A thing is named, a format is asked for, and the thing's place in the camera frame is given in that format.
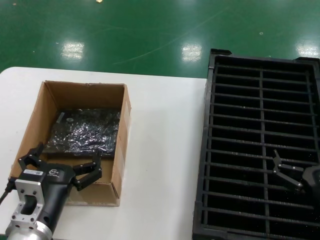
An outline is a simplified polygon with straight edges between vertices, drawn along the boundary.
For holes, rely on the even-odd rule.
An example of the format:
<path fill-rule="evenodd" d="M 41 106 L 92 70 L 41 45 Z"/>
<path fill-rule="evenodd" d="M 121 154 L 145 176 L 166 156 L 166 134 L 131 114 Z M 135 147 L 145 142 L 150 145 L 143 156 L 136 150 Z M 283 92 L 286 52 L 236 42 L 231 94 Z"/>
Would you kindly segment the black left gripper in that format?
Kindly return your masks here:
<path fill-rule="evenodd" d="M 77 191 L 82 191 L 102 177 L 101 151 L 96 150 L 91 162 L 71 167 L 59 163 L 46 163 L 40 159 L 44 144 L 31 148 L 28 153 L 18 159 L 21 171 L 31 165 L 37 171 L 44 173 L 41 182 L 44 206 L 38 220 L 50 229 L 57 227 L 64 205 L 70 195 L 73 185 Z"/>

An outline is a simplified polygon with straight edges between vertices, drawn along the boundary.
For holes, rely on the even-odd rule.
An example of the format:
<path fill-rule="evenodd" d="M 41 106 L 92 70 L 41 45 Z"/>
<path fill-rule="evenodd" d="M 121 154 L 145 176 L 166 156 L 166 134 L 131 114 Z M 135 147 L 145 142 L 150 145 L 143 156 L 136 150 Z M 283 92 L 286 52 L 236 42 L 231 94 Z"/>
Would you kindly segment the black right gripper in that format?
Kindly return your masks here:
<path fill-rule="evenodd" d="M 295 192 L 304 190 L 312 195 L 320 195 L 320 166 L 302 167 L 283 163 L 276 149 L 273 150 L 273 174 L 277 181 L 285 188 Z"/>

